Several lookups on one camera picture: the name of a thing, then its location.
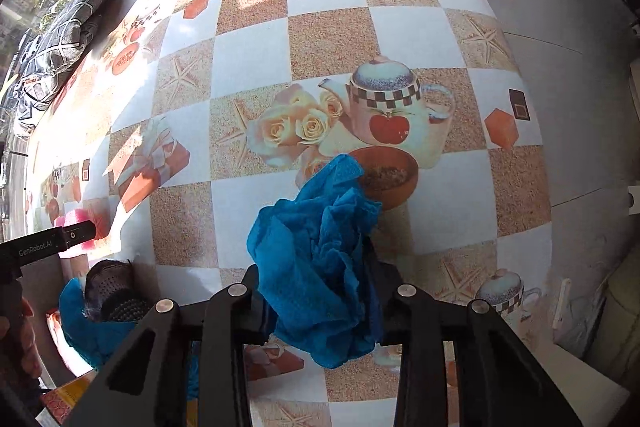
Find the blue crinkled scrunchie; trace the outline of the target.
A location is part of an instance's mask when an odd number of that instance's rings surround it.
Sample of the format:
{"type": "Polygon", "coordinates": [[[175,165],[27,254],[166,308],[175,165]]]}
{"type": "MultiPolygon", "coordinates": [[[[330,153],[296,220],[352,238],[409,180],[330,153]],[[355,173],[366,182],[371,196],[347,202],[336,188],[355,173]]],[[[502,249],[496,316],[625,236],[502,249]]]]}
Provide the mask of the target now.
{"type": "Polygon", "coordinates": [[[274,333],[325,369],[370,353],[383,336],[364,241],[382,205],[367,198],[355,158],[338,155],[294,199],[259,210],[246,248],[274,333]]]}

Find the pink sponge block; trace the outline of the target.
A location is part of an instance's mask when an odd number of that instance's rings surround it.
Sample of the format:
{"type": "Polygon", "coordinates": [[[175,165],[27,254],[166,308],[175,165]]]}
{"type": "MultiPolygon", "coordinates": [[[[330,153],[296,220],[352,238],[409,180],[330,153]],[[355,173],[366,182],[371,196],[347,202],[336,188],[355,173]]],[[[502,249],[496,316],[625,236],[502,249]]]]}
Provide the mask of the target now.
{"type": "Polygon", "coordinates": [[[94,251],[111,231],[108,213],[102,210],[75,208],[58,216],[53,224],[62,227],[68,238],[67,251],[71,254],[94,251]]]}

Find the blue mesh fabric item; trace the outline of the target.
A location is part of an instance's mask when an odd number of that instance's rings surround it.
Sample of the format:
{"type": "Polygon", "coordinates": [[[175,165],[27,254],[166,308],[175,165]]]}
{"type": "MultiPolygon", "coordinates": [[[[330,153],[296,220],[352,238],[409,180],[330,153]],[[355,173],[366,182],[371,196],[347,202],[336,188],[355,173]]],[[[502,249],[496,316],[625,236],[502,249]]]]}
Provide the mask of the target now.
{"type": "Polygon", "coordinates": [[[130,263],[103,260],[83,280],[71,279],[58,298],[67,343],[100,369],[151,310],[130,263]]]}

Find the red patterned box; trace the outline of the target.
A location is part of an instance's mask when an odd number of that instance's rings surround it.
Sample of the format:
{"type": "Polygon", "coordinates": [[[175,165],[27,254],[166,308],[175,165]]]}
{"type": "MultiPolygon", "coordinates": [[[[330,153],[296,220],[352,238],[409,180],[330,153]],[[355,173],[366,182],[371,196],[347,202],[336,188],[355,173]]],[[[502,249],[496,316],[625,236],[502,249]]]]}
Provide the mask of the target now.
{"type": "Polygon", "coordinates": [[[96,371],[90,371],[73,381],[48,390],[41,397],[42,411],[36,420],[41,426],[62,426],[81,396],[96,377],[96,371]]]}

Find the navy grid pattern pillow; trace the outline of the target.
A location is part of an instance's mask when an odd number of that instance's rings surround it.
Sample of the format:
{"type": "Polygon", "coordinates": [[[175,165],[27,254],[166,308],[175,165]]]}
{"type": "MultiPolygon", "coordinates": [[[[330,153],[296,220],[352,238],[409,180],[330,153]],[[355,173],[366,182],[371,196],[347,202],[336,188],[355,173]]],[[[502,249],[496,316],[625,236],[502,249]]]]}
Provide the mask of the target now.
{"type": "Polygon", "coordinates": [[[35,38],[21,57],[15,122],[27,134],[37,127],[91,43],[101,21],[105,0],[73,0],[51,26],[35,38]]]}

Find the checkered printed tablecloth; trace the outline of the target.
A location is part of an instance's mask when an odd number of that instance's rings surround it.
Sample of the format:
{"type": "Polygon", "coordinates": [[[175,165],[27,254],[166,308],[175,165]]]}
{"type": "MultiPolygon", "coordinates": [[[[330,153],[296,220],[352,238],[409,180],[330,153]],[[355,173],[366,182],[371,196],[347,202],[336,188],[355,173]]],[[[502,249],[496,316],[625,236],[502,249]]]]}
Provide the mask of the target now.
{"type": "MultiPolygon", "coordinates": [[[[101,15],[29,141],[30,234],[75,208],[110,216],[94,251],[58,254],[79,280],[115,260],[151,309],[206,301],[255,265],[259,210],[349,155],[382,205],[371,274],[382,261],[436,300],[485,300],[528,348],[548,176],[486,0],[105,0],[101,15]]],[[[397,426],[400,346],[325,369],[274,314],[244,349],[250,426],[397,426]]]]}

